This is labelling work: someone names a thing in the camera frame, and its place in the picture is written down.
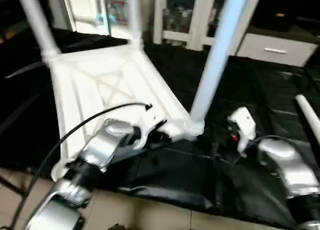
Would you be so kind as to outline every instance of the drawer handle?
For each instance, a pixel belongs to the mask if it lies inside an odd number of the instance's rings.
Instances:
[[[272,53],[277,53],[277,54],[287,54],[288,53],[285,50],[279,50],[279,49],[269,48],[269,47],[266,47],[264,50],[267,52],[272,52]]]

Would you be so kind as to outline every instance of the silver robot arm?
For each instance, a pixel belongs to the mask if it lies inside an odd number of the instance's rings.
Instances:
[[[85,220],[80,209],[88,205],[99,176],[111,162],[139,154],[142,150],[133,150],[130,144],[140,135],[140,129],[128,122],[107,120],[68,165],[68,172],[54,184],[23,229],[81,230]]]
[[[287,206],[298,229],[320,230],[320,184],[314,171],[285,141],[263,139],[258,150],[268,156],[260,156],[260,163],[276,170],[286,187]]]

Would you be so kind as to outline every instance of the black tablecloth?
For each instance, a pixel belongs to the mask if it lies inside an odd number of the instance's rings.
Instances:
[[[53,34],[64,53],[126,43],[63,30]],[[150,43],[144,50],[190,110],[208,53]],[[59,139],[50,72],[42,66],[5,79],[41,61],[29,30],[0,44],[0,56],[0,165],[32,172]],[[247,107],[259,136],[275,134],[295,140],[301,155],[320,177],[316,161],[320,157],[313,154],[319,146],[294,101],[294,96],[302,93],[316,111],[320,109],[318,77],[317,69],[231,56],[206,117],[205,133],[198,141],[181,140],[114,164],[99,187],[209,214],[294,228],[281,183],[259,165],[254,149],[252,155],[231,167],[238,156],[226,129],[226,116],[238,107]],[[50,160],[44,177],[49,177],[59,157],[57,152]]]

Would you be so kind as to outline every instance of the white cabinet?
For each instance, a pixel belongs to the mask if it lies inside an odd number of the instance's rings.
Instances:
[[[237,56],[302,67],[316,48],[308,42],[247,33]]]
[[[230,55],[236,53],[257,2],[247,0]],[[226,0],[155,0],[153,42],[181,41],[187,49],[197,51],[203,45],[212,46],[225,3]]]

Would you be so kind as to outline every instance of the tiled floor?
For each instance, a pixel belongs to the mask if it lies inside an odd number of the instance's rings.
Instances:
[[[0,168],[0,176],[16,186],[26,186],[30,175]],[[31,211],[52,186],[40,179],[22,211],[17,224],[21,229]],[[20,197],[0,185],[0,227],[8,225]],[[115,224],[135,230],[271,230],[272,228],[220,216],[203,214],[165,203],[128,197],[123,194],[96,190],[90,204],[82,212],[85,230],[106,230]]]

